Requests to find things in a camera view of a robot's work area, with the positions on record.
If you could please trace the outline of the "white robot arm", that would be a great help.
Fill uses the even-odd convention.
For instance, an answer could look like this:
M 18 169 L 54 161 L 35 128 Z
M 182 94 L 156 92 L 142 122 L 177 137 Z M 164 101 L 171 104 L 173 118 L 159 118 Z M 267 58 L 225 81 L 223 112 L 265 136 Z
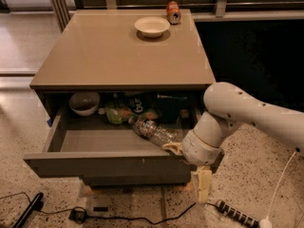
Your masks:
M 210 85 L 204 95 L 203 112 L 196 126 L 181 142 L 162 148 L 186 158 L 197 167 L 198 202 L 207 201 L 211 184 L 211 165 L 221 154 L 220 146 L 238 127 L 249 124 L 296 151 L 304 152 L 304 113 L 263 103 L 229 83 Z

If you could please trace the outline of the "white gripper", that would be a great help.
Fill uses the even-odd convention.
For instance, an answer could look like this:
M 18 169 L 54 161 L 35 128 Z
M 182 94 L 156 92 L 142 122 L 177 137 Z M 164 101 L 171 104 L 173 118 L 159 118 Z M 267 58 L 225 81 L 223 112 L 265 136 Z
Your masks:
M 192 173 L 192 182 L 196 192 L 198 203 L 205 203 L 208 200 L 209 188 L 212 180 L 212 171 L 209 166 L 213 164 L 220 149 L 213 147 L 202 141 L 193 130 L 190 130 L 182 143 L 170 142 L 161 147 L 163 150 L 171 151 L 177 156 L 183 156 L 190 164 L 199 166 L 196 171 Z

